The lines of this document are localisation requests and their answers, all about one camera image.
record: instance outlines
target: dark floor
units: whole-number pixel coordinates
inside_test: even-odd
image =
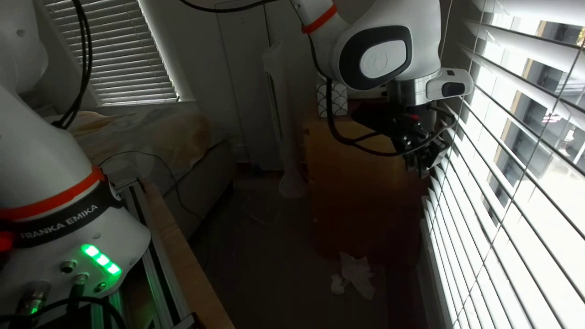
[[[280,198],[275,178],[237,180],[193,247],[240,329],[421,326],[414,271],[375,267],[374,300],[332,293],[339,262],[315,251],[308,202]]]

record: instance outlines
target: cabinet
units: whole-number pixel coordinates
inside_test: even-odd
[[[348,138],[370,132],[350,117],[339,117],[337,127]],[[414,266],[421,245],[423,180],[407,172],[403,158],[377,158],[337,143],[317,105],[306,114],[304,136],[319,251],[330,258],[350,253],[374,264]],[[363,145],[394,150],[388,138]]]

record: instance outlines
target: white blinds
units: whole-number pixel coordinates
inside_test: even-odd
[[[476,0],[427,202],[452,328],[585,328],[585,2]]]
[[[72,0],[45,0],[74,57],[81,33]],[[178,103],[138,0],[83,0],[94,39],[92,92],[99,107]]]

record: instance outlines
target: wooden table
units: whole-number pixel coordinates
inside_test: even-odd
[[[339,117],[337,127],[348,138],[372,132],[350,117]],[[377,158],[335,141],[326,119],[317,116],[317,105],[306,114],[304,132],[321,253],[414,266],[421,245],[423,180],[407,172],[403,158]],[[363,145],[394,152],[388,138]]]
[[[169,262],[180,286],[183,287],[187,304],[200,317],[207,329],[235,329],[233,320],[205,276],[205,271],[187,244],[158,187],[154,183],[145,183],[145,189],[154,218],[154,229],[165,245]]]

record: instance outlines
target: window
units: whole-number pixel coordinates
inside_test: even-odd
[[[72,0],[45,0],[48,17],[81,64],[81,33]],[[94,39],[90,92],[99,107],[178,103],[158,44],[138,0],[85,0]]]
[[[452,328],[585,328],[585,2],[478,0],[476,92],[432,178]]]

